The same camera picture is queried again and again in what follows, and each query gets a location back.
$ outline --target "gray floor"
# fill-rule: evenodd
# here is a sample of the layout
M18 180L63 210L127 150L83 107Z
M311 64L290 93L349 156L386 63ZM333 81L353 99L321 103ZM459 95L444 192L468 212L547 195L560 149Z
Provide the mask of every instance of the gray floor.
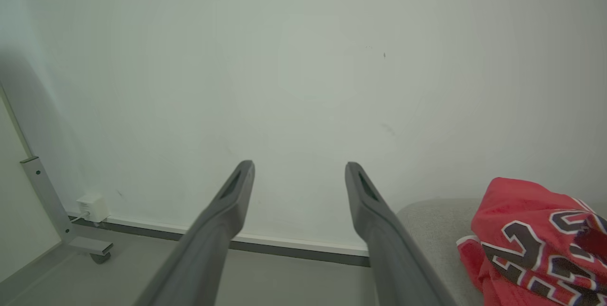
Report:
M41 274L21 283L9 306L130 306L165 261L175 241L76 226L79 235L112 241L112 259L63 252ZM230 250L217 306L375 304L371 270L313 260Z

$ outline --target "gray upholstery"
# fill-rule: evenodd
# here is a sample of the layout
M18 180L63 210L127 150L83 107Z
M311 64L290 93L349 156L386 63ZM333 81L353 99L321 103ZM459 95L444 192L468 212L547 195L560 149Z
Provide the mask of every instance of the gray upholstery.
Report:
M455 245L473 235L470 223L480 203L480 198L425 200L397 213L459 306L483 305L483 295L470 282ZM589 205L598 215L607 215L607 203Z

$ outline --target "red jersey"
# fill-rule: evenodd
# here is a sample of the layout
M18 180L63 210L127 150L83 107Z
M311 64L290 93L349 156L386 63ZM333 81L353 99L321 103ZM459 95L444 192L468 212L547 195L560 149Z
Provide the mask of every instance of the red jersey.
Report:
M607 221L581 200L494 179L457 242L485 306L607 304Z

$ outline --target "black wheel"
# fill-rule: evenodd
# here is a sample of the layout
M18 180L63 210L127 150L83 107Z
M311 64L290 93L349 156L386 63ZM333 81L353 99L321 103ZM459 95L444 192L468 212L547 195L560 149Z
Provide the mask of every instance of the black wheel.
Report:
M104 263L105 261L109 260L112 257L112 254L110 254L108 252L108 254L105 255L97 255L97 254L89 254L91 255L91 259L93 259L93 261L95 261L95 263L97 263L98 265L101 265L102 263Z

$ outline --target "power outlet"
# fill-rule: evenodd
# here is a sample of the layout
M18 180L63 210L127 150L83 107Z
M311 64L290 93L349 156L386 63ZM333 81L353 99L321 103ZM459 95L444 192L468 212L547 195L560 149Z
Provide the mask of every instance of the power outlet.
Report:
M99 223L110 215L108 205L106 205L106 201L101 195L85 195L78 198L76 202L78 202L80 213L89 213L88 216L84 217L85 220Z

